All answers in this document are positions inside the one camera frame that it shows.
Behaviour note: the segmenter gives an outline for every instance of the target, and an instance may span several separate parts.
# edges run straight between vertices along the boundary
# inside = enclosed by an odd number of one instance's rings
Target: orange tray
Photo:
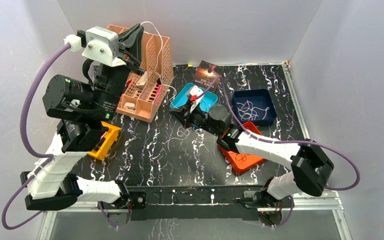
[[[249,131],[261,135],[260,131],[254,125],[254,123],[247,121],[243,124],[243,126]],[[253,167],[257,166],[258,164],[262,164],[266,161],[266,159],[260,156],[226,151],[220,145],[218,145],[218,147],[220,148],[221,152],[226,157],[226,159],[229,161],[233,171],[237,174],[243,174],[248,170],[252,169]]]

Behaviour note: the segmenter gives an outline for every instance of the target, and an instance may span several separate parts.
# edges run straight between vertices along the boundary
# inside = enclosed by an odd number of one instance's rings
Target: orange crate slot
[[[128,28],[109,25],[108,30],[120,34]],[[146,84],[143,89],[139,89],[136,84],[141,79],[140,76],[130,73],[127,82],[130,85],[126,91],[121,95],[120,102],[118,103],[117,113],[127,115],[148,123],[151,123],[157,113],[158,108],[163,102],[167,94],[168,86],[172,84],[175,78],[173,72],[172,50],[170,46],[170,38],[162,37],[162,50],[157,55],[161,48],[161,39],[159,35],[143,33],[142,37],[142,62],[140,67],[146,70]],[[161,76],[160,81],[164,84],[159,86],[157,80]],[[126,109],[126,103],[134,104],[135,109]]]

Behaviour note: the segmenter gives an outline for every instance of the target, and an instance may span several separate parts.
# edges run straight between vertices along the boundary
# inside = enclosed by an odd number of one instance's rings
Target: book cover
[[[198,70],[195,73],[195,77],[193,77],[193,84],[206,89],[217,75],[221,76],[223,74],[223,70],[222,66],[201,61],[201,64],[199,64]],[[221,79],[219,78],[215,81],[209,92],[214,93],[217,90],[220,80]]]

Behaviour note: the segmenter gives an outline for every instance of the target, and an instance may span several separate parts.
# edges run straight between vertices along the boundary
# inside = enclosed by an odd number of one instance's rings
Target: black marble tabletop
[[[197,67],[174,67],[172,86],[179,92],[191,83]],[[301,140],[303,133],[281,65],[225,66],[227,95],[234,91],[268,89],[277,119],[272,126],[259,127],[267,137]],[[218,102],[226,105],[221,88]],[[175,93],[165,96],[152,123],[117,114],[110,122],[121,127],[118,141],[104,161],[89,156],[81,159],[73,173],[97,181],[124,180],[127,186],[215,186],[263,185],[285,167],[266,161],[248,172],[236,174],[220,152],[216,137],[203,130],[184,129],[169,114]]]

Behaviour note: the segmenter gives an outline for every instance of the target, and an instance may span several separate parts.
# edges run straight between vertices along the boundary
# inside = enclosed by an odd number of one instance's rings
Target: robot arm
[[[191,106],[194,105],[191,99],[192,97],[182,107],[170,110],[170,113],[184,127],[195,126],[217,136],[217,143],[227,151],[260,156],[291,170],[282,176],[270,178],[262,191],[244,198],[248,198],[253,204],[272,205],[296,193],[304,192],[315,197],[322,195],[334,164],[320,147],[309,144],[272,144],[258,141],[240,127],[231,124],[232,114],[225,106],[213,105],[207,113],[202,111],[198,104],[193,111],[190,111]],[[277,140],[260,135],[258,138]]]
[[[102,201],[117,208],[129,204],[130,193],[123,182],[87,180],[70,171],[108,130],[101,121],[112,119],[130,72],[144,73],[140,68],[143,32],[139,24],[121,34],[93,27],[65,39],[73,52],[84,48],[83,74],[89,83],[63,75],[55,75],[48,83],[42,98],[46,114],[61,121],[46,151],[54,158],[45,166],[46,158],[41,158],[33,171],[21,173],[22,183],[35,176],[27,185],[28,210],[57,211],[77,201]],[[94,81],[87,75],[93,61],[100,63]]]

